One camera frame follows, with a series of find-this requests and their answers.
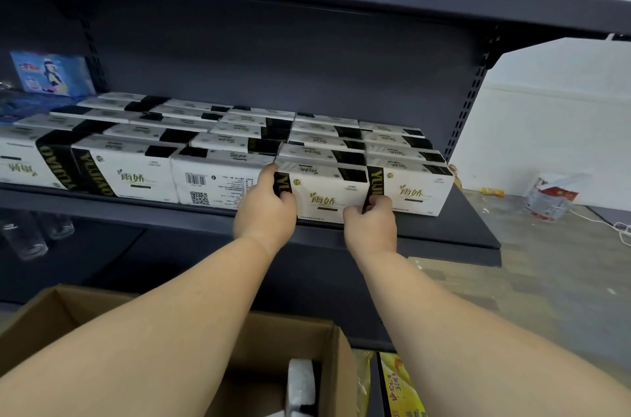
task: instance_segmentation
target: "hand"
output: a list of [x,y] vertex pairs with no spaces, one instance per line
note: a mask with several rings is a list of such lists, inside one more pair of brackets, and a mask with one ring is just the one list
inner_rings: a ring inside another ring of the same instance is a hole
[[357,206],[344,209],[344,240],[355,259],[378,252],[396,252],[396,222],[392,200],[371,196],[362,214]]
[[258,242],[272,258],[287,244],[296,228],[296,197],[283,191],[278,198],[272,189],[276,166],[265,166],[256,186],[248,190],[239,205],[233,227],[235,238]]

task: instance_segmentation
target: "white wall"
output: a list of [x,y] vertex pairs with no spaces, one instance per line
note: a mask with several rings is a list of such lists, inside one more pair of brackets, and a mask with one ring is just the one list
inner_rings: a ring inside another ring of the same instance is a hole
[[564,39],[504,55],[454,150],[463,186],[524,195],[587,172],[579,202],[631,210],[631,43]]

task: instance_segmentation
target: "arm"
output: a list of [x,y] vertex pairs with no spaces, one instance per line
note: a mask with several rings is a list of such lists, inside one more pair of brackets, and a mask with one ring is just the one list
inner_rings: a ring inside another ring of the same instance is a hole
[[291,237],[295,198],[261,171],[236,239],[192,269],[103,314],[0,379],[6,416],[202,416],[261,281]]
[[344,237],[431,417],[627,416],[631,392],[574,354],[449,293],[396,253],[388,197]]

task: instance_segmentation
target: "open cardboard box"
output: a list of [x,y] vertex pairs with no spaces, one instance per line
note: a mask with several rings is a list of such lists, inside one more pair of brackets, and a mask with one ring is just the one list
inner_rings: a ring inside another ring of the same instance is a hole
[[[0,333],[0,376],[80,325],[135,296],[57,285],[44,289]],[[357,415],[357,367],[341,329],[330,321],[250,312],[206,417],[263,417],[284,409],[293,357],[322,365],[319,417]]]

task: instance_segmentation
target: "qr code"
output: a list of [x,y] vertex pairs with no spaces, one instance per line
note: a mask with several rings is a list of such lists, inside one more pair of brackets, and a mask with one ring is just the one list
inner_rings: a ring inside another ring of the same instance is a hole
[[186,182],[189,184],[201,184],[206,186],[206,176],[204,174],[186,173]]
[[210,203],[208,202],[208,194],[206,193],[191,191],[191,200],[193,201],[193,204],[205,204],[206,206],[210,206]]

